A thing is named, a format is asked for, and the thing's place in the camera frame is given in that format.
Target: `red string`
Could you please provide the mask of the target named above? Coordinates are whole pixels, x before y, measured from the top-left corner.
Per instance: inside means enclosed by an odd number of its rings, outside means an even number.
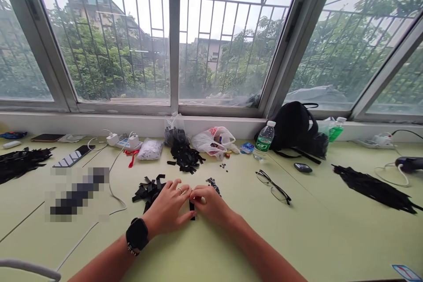
[[[128,168],[131,168],[134,165],[134,158],[135,158],[135,154],[137,154],[140,150],[137,151],[127,151],[127,150],[123,150],[123,153],[126,154],[126,156],[130,156],[132,154],[132,161],[131,163],[129,163]]]

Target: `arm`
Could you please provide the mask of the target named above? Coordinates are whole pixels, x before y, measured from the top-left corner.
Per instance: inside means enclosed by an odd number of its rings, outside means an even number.
[[[175,182],[168,181],[151,208],[141,216],[148,229],[148,241],[159,234],[179,229],[196,215],[194,211],[190,211],[179,216],[181,206],[192,192],[189,185],[182,185],[180,190],[176,189],[180,182],[180,179]],[[122,235],[75,274],[69,282],[120,281],[136,261],[136,257],[127,247],[126,236]]]
[[[196,209],[229,234],[263,281],[307,282],[275,249],[224,202],[211,186],[197,186],[189,197]]]

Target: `window frame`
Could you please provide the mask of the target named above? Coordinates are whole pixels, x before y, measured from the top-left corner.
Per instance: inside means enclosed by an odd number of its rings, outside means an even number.
[[[33,3],[33,1],[34,0],[10,0],[10,3],[40,68],[45,83],[53,97],[53,101],[0,100],[0,110],[69,112],[67,100],[53,71],[54,67],[35,26],[36,19],[42,15],[38,14],[36,10],[31,12],[28,7],[28,4]]]
[[[356,121],[374,122],[423,122],[421,115],[407,114],[376,114],[367,112],[376,101],[382,91],[389,85],[391,80],[407,62],[410,56],[423,42],[423,12],[414,20],[412,25],[405,32],[402,39],[396,45],[391,54],[387,57],[380,69],[375,73],[368,83],[355,107],[353,108],[351,119]]]
[[[60,111],[79,113],[119,113],[269,118],[284,102],[306,47],[312,37],[326,0],[292,0],[279,42],[263,85],[257,108],[194,106],[179,104],[180,2],[169,0],[169,106],[83,103],[67,71],[59,44],[53,34],[43,0],[10,0],[22,30],[40,66],[53,102],[0,100],[0,110]],[[362,91],[350,111],[312,109],[317,119],[341,116],[356,121],[423,122],[423,116],[366,113],[390,80],[423,40],[423,13],[405,32],[380,69]]]

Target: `smartwatch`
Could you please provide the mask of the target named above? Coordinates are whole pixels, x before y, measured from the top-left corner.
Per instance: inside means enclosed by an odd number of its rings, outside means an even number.
[[[134,249],[141,251],[148,244],[148,229],[141,218],[134,218],[131,221],[131,225],[126,231],[126,241],[128,243],[128,250],[131,254],[138,256],[139,252]]]

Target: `phone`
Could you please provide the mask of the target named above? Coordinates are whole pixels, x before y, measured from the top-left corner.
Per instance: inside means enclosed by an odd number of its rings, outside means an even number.
[[[309,167],[307,164],[304,164],[304,163],[294,163],[294,167],[298,171],[303,172],[303,173],[311,173],[311,172],[313,172],[312,168]]]
[[[68,156],[64,157],[59,162],[57,162],[55,165],[53,165],[53,167],[71,167],[76,162],[78,162],[80,158],[82,158],[85,154],[87,154],[90,151],[91,150],[88,148],[87,145],[83,145],[79,147],[78,149],[76,149],[75,151],[73,151]]]
[[[33,137],[31,139],[32,142],[56,142],[64,134],[40,134],[39,136]]]

